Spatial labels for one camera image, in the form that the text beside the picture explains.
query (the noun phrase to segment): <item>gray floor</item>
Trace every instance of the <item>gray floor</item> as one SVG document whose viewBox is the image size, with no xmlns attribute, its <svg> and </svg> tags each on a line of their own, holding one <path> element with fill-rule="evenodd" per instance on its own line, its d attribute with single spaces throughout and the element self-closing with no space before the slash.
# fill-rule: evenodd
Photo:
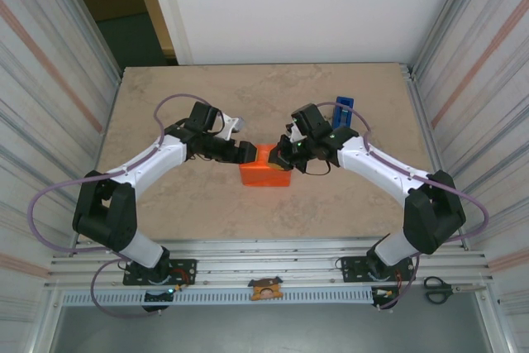
<svg viewBox="0 0 529 353">
<path fill-rule="evenodd" d="M 167 309 L 118 320 L 96 308 L 66 308 L 54 352 L 490 352 L 472 294 L 440 306 L 414 288 L 394 309 L 368 305 L 213 306 Z"/>
</svg>

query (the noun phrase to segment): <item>marble-patterned surface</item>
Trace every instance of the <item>marble-patterned surface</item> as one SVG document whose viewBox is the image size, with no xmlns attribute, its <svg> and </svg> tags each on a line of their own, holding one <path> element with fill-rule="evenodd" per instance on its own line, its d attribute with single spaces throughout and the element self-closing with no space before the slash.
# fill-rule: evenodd
<svg viewBox="0 0 529 353">
<path fill-rule="evenodd" d="M 173 93 L 196 94 L 244 117 L 246 127 L 235 138 L 255 144 L 277 142 L 302 105 L 350 96 L 373 127 L 374 145 L 430 168 L 398 64 L 291 64 L 127 69 L 99 170 L 122 164 L 155 140 L 152 112 Z M 166 103 L 164 124 L 186 117 L 192 105 L 186 98 Z M 330 116 L 332 107 L 322 112 Z M 352 126 L 363 131 L 358 120 Z M 309 165 L 313 173 L 325 169 L 316 160 Z M 141 230 L 155 239 L 380 236 L 403 222 L 393 198 L 343 169 L 324 177 L 294 172 L 288 188 L 248 188 L 236 165 L 202 160 L 169 171 L 143 194 L 137 211 Z"/>
</svg>

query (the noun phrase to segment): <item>white cable tray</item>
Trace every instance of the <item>white cable tray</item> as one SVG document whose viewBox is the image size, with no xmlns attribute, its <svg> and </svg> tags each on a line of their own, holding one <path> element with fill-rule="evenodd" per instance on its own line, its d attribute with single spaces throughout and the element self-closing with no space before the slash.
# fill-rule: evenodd
<svg viewBox="0 0 529 353">
<path fill-rule="evenodd" d="M 97 291 L 96 298 L 103 306 L 190 306 L 190 305 L 247 305 L 277 303 L 373 303 L 371 287 L 285 288 L 282 298 L 251 301 L 251 289 L 184 289 L 174 294 L 172 302 L 145 302 L 146 290 Z M 67 291 L 63 306 L 93 306 L 89 291 Z"/>
</svg>

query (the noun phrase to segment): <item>blue block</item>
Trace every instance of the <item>blue block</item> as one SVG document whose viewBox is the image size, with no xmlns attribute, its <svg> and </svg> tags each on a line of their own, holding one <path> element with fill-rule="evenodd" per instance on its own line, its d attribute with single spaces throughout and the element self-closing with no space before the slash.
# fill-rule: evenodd
<svg viewBox="0 0 529 353">
<path fill-rule="evenodd" d="M 346 105 L 347 107 L 353 107 L 355 100 L 348 97 L 336 98 L 337 103 Z M 334 114 L 332 115 L 332 128 L 338 128 L 339 126 L 350 127 L 350 119 L 353 117 L 353 112 L 343 107 L 334 107 Z"/>
</svg>

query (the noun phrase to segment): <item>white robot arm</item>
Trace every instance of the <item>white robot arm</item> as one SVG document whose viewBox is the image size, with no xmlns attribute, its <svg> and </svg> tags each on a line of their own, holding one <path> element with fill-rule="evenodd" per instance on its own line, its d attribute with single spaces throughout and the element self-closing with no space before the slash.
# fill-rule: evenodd
<svg viewBox="0 0 529 353">
<path fill-rule="evenodd" d="M 372 154 L 405 169 L 411 176 L 453 188 L 454 182 L 447 173 L 429 174 L 414 169 L 373 146 L 367 151 L 364 140 L 356 131 L 345 126 L 332 130 L 314 104 L 298 109 L 292 118 L 293 123 L 287 125 L 287 134 L 281 136 L 270 152 L 270 163 L 305 173 L 309 160 L 325 160 L 362 175 L 403 206 L 403 229 L 387 235 L 367 252 L 367 262 L 373 274 L 381 278 L 392 272 L 398 262 L 417 252 L 433 253 L 465 223 L 465 213 L 456 195 L 409 178 Z"/>
<path fill-rule="evenodd" d="M 222 129 L 211 132 L 219 117 Z M 145 268 L 150 281 L 163 280 L 169 252 L 138 229 L 136 201 L 162 175 L 195 155 L 232 164 L 254 161 L 256 148 L 250 142 L 242 141 L 237 147 L 231 139 L 231 134 L 243 126 L 241 118 L 228 117 L 210 105 L 196 102 L 188 118 L 165 129 L 161 145 L 159 138 L 124 165 L 107 172 L 125 171 L 124 174 L 81 185 L 74 230 Z M 87 177 L 94 175 L 100 173 L 92 171 Z"/>
</svg>

